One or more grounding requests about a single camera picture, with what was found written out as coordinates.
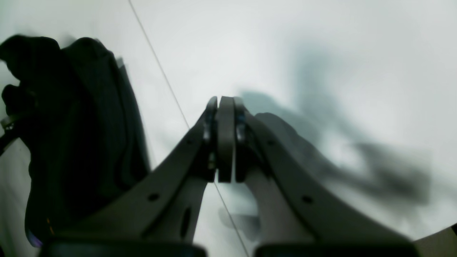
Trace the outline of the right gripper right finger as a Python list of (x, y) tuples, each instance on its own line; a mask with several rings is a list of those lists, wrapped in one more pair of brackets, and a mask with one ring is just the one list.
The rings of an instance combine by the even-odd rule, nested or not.
[(228, 99), (228, 177), (253, 194), (256, 256), (416, 256), (405, 237), (344, 203), (311, 176), (239, 97)]

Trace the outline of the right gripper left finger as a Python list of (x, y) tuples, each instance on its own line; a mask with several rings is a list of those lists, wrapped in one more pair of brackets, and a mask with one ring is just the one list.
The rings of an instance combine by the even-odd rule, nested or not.
[(229, 181), (229, 98), (212, 97), (168, 157), (142, 182), (75, 227), (45, 256), (204, 256), (193, 246), (204, 190)]

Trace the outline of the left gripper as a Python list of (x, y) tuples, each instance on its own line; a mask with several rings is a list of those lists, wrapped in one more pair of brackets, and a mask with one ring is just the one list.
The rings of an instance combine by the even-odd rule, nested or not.
[(64, 53), (56, 40), (15, 35), (1, 44), (1, 60), (19, 80), (1, 94), (7, 119), (1, 153), (21, 138), (33, 156), (64, 157)]

